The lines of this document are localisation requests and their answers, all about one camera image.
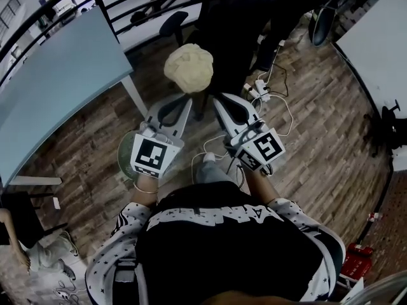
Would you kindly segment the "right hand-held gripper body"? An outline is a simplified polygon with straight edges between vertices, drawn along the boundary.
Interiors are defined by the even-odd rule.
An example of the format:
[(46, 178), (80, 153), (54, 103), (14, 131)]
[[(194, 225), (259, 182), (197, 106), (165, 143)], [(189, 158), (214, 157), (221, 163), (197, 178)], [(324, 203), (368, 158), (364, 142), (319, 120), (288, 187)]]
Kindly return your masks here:
[(266, 167), (286, 151), (275, 129), (267, 127), (262, 119), (234, 137), (226, 136), (224, 146), (232, 158), (252, 172)]

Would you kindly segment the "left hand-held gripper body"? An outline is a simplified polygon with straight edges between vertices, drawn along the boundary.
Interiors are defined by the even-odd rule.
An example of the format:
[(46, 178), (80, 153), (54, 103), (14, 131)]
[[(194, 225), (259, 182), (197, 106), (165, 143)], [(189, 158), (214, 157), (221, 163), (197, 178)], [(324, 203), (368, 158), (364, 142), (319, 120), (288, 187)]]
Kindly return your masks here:
[(132, 169), (160, 179), (184, 147), (184, 142), (154, 117), (148, 116), (134, 135), (130, 157)]

